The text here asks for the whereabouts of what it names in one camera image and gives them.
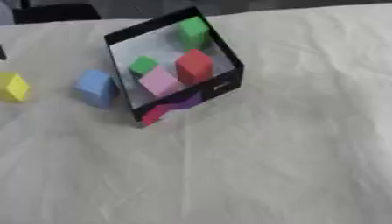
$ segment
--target yellow cube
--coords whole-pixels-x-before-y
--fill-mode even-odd
[[[30,86],[18,73],[0,73],[0,100],[22,102]]]

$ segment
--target pink cube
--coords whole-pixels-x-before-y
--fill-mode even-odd
[[[156,97],[164,97],[179,91],[180,82],[167,73],[162,66],[156,66],[143,76],[139,82]]]

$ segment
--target black box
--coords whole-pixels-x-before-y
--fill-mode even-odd
[[[210,29],[209,35],[213,42],[210,52],[213,54],[214,64],[218,65],[214,65],[213,78],[161,99],[145,97],[144,93],[140,93],[143,90],[135,87],[137,84],[134,83],[131,74],[126,71],[127,65],[133,62],[136,55],[141,56],[144,53],[154,54],[161,60],[168,60],[166,62],[174,64],[175,57],[180,53],[177,50],[172,51],[172,49],[177,49],[175,45],[178,44],[174,43],[176,42],[176,25],[184,19],[193,17],[200,17]],[[146,125],[149,123],[144,118],[148,113],[155,113],[158,119],[169,110],[165,105],[185,102],[195,95],[199,95],[201,101],[205,102],[239,88],[242,84],[244,65],[195,7],[110,33],[105,36],[105,40],[116,67],[116,78],[119,80],[120,89],[124,92],[133,116],[136,121]]]

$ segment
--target cube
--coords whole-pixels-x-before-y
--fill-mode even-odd
[[[147,56],[138,57],[132,65],[129,66],[129,70],[138,78],[142,78],[152,69],[154,69],[158,63]]]
[[[29,84],[17,73],[0,73],[0,99],[7,102],[25,100]]]
[[[213,77],[213,60],[203,52],[192,49],[176,61],[178,79],[191,86]]]
[[[162,66],[155,67],[147,73],[139,82],[156,97],[164,97],[177,92],[181,83],[167,73]]]
[[[191,17],[179,23],[179,36],[184,48],[201,49],[209,42],[209,28],[200,17]]]
[[[144,125],[150,125],[158,121],[167,111],[170,110],[169,105],[157,105],[149,110],[142,118]]]
[[[112,78],[97,70],[87,70],[77,80],[74,88],[85,103],[101,109],[107,109],[118,94]]]

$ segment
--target box rim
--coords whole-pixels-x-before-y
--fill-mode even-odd
[[[219,75],[213,77],[212,79],[205,80],[195,86],[188,87],[184,90],[181,90],[181,91],[173,93],[173,94],[169,94],[164,98],[157,99],[155,101],[146,103],[143,106],[140,106],[138,108],[133,108],[132,103],[131,103],[132,100],[130,99],[130,97],[127,93],[127,89],[123,83],[123,78],[119,74],[118,67],[116,65],[116,61],[115,61],[114,55],[110,49],[110,46],[112,46],[114,44],[118,44],[118,43],[123,42],[128,39],[133,39],[134,37],[143,35],[147,32],[152,32],[152,31],[158,30],[160,28],[166,27],[167,25],[176,24],[184,19],[192,18],[192,17],[196,17],[196,16],[200,17],[203,20],[203,22],[206,23],[206,25],[209,28],[210,37],[215,42],[215,44],[222,50],[222,52],[225,54],[225,56],[230,60],[230,62],[234,66],[234,69],[232,69],[226,73],[219,74]],[[198,90],[203,86],[213,85],[213,83],[215,83],[218,80],[218,78],[222,75],[224,76],[224,75],[237,74],[237,73],[241,74],[240,81],[239,81],[239,85],[241,85],[242,72],[243,72],[243,68],[244,68],[243,63],[238,59],[237,55],[228,46],[228,44],[223,40],[221,35],[213,28],[213,26],[207,21],[207,19],[203,16],[203,14],[196,7],[191,7],[191,8],[187,8],[184,10],[179,10],[179,11],[173,12],[171,14],[162,16],[162,17],[153,18],[151,20],[142,22],[140,24],[133,25],[131,27],[122,29],[120,31],[115,31],[110,34],[107,34],[104,36],[104,38],[105,38],[106,44],[108,46],[110,57],[111,57],[113,64],[115,66],[116,77],[120,81],[120,88],[125,95],[127,103],[129,105],[135,119],[139,122],[142,120],[142,114],[145,111],[153,109],[154,107],[156,107],[159,104],[167,103],[167,102],[170,102],[173,100],[175,101],[176,98],[180,99],[180,98],[190,97],[195,92],[195,90]]]

